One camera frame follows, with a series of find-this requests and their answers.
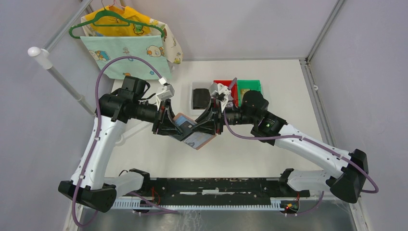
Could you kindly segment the black credit card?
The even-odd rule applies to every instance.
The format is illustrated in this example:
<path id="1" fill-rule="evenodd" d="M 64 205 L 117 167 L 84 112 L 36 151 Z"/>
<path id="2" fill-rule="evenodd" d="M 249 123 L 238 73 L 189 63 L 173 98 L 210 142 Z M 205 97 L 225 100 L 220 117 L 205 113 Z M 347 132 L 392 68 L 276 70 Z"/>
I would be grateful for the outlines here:
<path id="1" fill-rule="evenodd" d="M 189 121 L 184 121 L 179 127 L 181 128 L 182 134 L 180 135 L 181 139 L 180 141 L 185 140 L 188 136 L 190 136 L 192 132 L 192 128 L 194 127 L 194 123 L 191 123 Z"/>

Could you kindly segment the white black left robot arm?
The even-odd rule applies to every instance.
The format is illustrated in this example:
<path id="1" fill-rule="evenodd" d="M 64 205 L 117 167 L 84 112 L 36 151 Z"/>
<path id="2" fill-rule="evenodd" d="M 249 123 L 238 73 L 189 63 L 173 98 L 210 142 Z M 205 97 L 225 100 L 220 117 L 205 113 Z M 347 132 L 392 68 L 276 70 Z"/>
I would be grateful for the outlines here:
<path id="1" fill-rule="evenodd" d="M 120 196 L 133 191 L 146 196 L 151 191 L 150 174 L 138 169 L 116 178 L 105 178 L 113 148 L 128 120 L 153 123 L 153 131 L 159 132 L 159 114 L 164 109 L 143 99 L 149 88 L 147 81 L 126 76 L 121 88 L 99 98 L 92 136 L 80 164 L 71 179 L 61 181 L 58 187 L 73 204 L 105 213 Z"/>

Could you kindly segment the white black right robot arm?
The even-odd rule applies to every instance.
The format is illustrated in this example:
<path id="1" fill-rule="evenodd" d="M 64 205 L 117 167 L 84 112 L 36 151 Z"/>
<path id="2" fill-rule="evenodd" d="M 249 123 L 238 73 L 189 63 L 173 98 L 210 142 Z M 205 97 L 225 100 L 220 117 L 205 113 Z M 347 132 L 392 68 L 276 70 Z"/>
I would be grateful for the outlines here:
<path id="1" fill-rule="evenodd" d="M 224 126 L 251 124 L 251 135 L 240 138 L 291 151 L 321 168 L 309 171 L 286 169 L 278 183 L 278 191 L 283 196 L 304 190 L 329 191 L 338 199 L 355 204 L 364 192 L 365 182 L 372 182 L 365 152 L 341 150 L 306 135 L 269 112 L 268 101 L 259 91 L 246 92 L 240 107 L 221 109 L 220 104 L 210 103 L 196 123 L 193 132 L 211 135 L 220 134 Z"/>

